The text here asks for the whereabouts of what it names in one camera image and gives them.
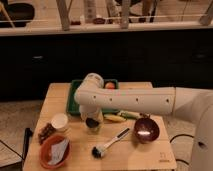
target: red bowl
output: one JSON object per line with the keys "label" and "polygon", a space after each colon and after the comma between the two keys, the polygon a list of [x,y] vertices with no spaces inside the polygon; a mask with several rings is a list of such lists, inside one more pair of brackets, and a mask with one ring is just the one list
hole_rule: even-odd
{"label": "red bowl", "polygon": [[65,161],[68,158],[69,153],[70,153],[70,148],[71,148],[70,142],[69,142],[68,147],[66,148],[63,159],[56,165],[49,165],[48,164],[48,162],[51,160],[51,146],[54,145],[54,144],[60,143],[65,138],[66,137],[64,137],[62,135],[52,135],[44,141],[44,143],[41,146],[40,154],[39,154],[40,164],[44,168],[55,169],[55,168],[62,166],[65,163]]}

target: brown bowl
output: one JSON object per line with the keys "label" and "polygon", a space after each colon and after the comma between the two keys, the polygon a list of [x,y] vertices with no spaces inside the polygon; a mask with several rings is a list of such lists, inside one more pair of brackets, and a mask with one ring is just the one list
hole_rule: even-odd
{"label": "brown bowl", "polygon": [[63,141],[66,137],[62,135],[52,135],[48,137],[41,146],[39,160],[40,164],[46,169],[55,169],[62,166],[65,163],[65,160],[68,158],[70,153],[70,142],[66,151],[64,153],[63,159],[56,165],[49,165],[48,162],[51,160],[51,146],[53,144],[58,144]]}
{"label": "brown bowl", "polygon": [[140,118],[134,125],[134,134],[140,143],[149,143],[159,137],[160,129],[157,123],[150,118]]}

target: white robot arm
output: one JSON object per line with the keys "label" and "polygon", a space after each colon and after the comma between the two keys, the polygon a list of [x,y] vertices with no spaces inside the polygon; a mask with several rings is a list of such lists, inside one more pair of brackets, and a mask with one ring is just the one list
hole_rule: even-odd
{"label": "white robot arm", "polygon": [[83,120],[99,118],[101,108],[173,115],[196,125],[189,171],[213,169],[213,91],[191,88],[103,89],[104,80],[90,73],[76,90]]}

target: white cup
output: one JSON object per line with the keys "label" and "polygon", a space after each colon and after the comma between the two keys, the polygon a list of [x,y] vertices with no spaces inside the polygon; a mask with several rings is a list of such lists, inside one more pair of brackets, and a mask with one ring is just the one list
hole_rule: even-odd
{"label": "white cup", "polygon": [[57,131],[64,132],[68,128],[68,116],[64,113],[55,114],[51,124]]}

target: wooden table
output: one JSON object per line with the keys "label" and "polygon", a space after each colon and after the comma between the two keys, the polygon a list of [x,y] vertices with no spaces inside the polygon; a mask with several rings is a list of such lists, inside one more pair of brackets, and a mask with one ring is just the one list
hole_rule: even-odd
{"label": "wooden table", "polygon": [[[66,104],[70,83],[52,83],[49,86],[40,118],[29,147],[24,164],[24,171],[46,170],[39,163],[38,132],[51,121],[54,114],[66,113]],[[151,88],[150,82],[119,83],[119,88]],[[99,134],[88,131],[85,123],[78,117],[69,115],[69,128],[63,135],[67,136],[72,145],[71,155],[65,165],[56,169],[63,171],[86,170],[166,170],[175,169],[176,161],[173,155],[168,135],[160,116],[151,116],[160,127],[160,135],[150,144],[139,144],[132,134],[134,120],[122,123],[106,122]],[[92,148],[109,141],[125,128],[131,128],[130,133],[121,141],[113,144],[102,159],[91,155]]]}

